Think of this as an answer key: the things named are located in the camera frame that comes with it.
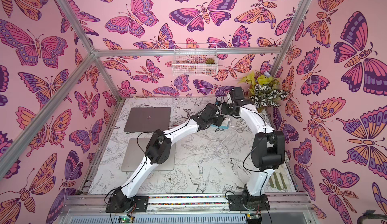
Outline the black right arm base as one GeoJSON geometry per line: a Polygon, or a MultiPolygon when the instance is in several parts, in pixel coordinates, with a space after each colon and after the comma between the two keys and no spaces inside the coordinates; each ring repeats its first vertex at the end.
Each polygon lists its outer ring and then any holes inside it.
{"type": "Polygon", "coordinates": [[[267,195],[251,196],[246,192],[230,194],[226,197],[231,211],[269,211],[270,204],[267,195]]]}

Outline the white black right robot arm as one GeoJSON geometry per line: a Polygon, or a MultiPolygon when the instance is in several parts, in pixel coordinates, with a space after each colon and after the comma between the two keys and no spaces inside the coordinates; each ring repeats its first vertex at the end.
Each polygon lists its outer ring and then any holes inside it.
{"type": "Polygon", "coordinates": [[[258,197],[264,194],[265,186],[271,175],[285,162],[284,135],[267,124],[258,113],[252,101],[244,97],[241,87],[235,87],[227,94],[227,101],[222,104],[224,115],[240,117],[255,135],[252,150],[247,159],[252,161],[254,169],[246,183],[244,194],[248,197],[258,197]]]}

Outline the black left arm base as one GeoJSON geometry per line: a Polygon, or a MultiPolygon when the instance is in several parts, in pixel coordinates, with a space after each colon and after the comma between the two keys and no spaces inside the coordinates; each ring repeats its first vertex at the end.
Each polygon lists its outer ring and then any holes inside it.
{"type": "Polygon", "coordinates": [[[108,195],[105,212],[114,213],[145,213],[148,208],[149,196],[126,197],[121,190],[114,190],[108,195]]]}

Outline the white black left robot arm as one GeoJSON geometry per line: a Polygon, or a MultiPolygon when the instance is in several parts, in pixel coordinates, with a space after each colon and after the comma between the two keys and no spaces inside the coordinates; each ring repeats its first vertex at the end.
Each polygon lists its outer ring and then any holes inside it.
{"type": "Polygon", "coordinates": [[[221,125],[223,119],[218,106],[207,104],[202,111],[192,115],[185,123],[170,130],[155,130],[139,166],[133,175],[114,193],[122,195],[125,199],[136,196],[151,172],[168,160],[171,148],[175,143],[191,134],[206,130],[211,125],[221,125]]]}

